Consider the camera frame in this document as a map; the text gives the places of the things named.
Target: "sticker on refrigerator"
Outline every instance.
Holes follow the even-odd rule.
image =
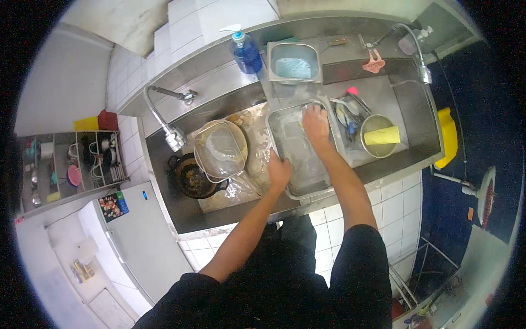
[[[101,197],[98,201],[100,210],[102,210],[102,214],[106,220],[106,223],[109,223],[112,220],[129,213],[126,200],[124,200],[123,193],[121,191]]]

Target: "white refrigerator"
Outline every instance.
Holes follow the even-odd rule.
[[[93,200],[78,217],[104,272],[139,316],[192,272],[150,182]]]

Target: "soap dispenser pump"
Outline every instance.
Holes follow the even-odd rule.
[[[226,26],[219,31],[233,32],[230,51],[242,72],[253,74],[261,70],[263,64],[261,56],[259,56],[259,49],[256,47],[254,39],[241,31],[241,24]]]

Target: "cooking pot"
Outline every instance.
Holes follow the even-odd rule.
[[[168,160],[168,179],[170,187],[174,186],[192,199],[206,199],[219,191],[226,190],[230,180],[212,183],[199,168],[193,153],[182,157],[172,155]]]

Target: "hand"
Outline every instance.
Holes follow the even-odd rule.
[[[303,110],[303,129],[315,151],[330,144],[327,110],[319,105],[309,104]]]
[[[290,180],[291,167],[289,159],[285,158],[285,160],[281,161],[274,149],[271,148],[267,167],[270,176],[270,188],[275,189],[279,193],[283,192]]]

